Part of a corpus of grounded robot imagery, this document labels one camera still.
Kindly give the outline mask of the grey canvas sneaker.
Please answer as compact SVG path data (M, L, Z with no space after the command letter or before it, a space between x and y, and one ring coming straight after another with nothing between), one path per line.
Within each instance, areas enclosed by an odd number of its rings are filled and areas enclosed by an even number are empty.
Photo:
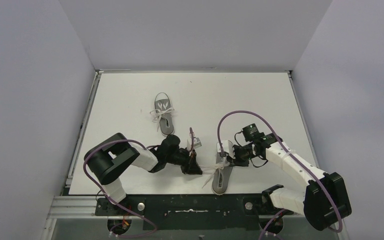
M156 129L164 136L175 132L173 112L175 111L169 96L165 92L159 92L154 98L154 109L149 112L152 121L156 123Z
M233 170L233 166L228 161L230 157L217 153L215 163L212 165L202 166L204 175L208 175L202 185L202 189L211 182L211 190L216 195L223 195L228 188L229 179Z

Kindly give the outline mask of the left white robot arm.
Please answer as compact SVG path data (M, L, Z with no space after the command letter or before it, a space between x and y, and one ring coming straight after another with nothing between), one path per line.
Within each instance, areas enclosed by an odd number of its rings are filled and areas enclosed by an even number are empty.
M93 182L106 197L110 197L108 207L120 214L128 207L127 193L123 189L120 176L130 166L157 173L164 169L166 164L172 164L180 166L185 175L203 174L197 163L194 148L182 148L180 143L178 136L169 134L160 144L145 149L140 142L127 139L118 132L85 154L83 170L91 180L93 178L86 168L92 171L97 178Z

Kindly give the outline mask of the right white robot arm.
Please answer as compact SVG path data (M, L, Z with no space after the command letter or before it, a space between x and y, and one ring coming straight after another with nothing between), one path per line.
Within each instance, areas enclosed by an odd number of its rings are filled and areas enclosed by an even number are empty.
M212 189L216 194L226 192L232 167L247 167L254 158L260 158L278 166L300 186L290 190L274 185L261 193L261 207L269 213L285 209L305 216L318 231L339 223L352 213L345 181L336 172L327 173L307 162L273 133L259 132L255 124L241 131L246 145L233 144L229 140L217 143L216 171Z

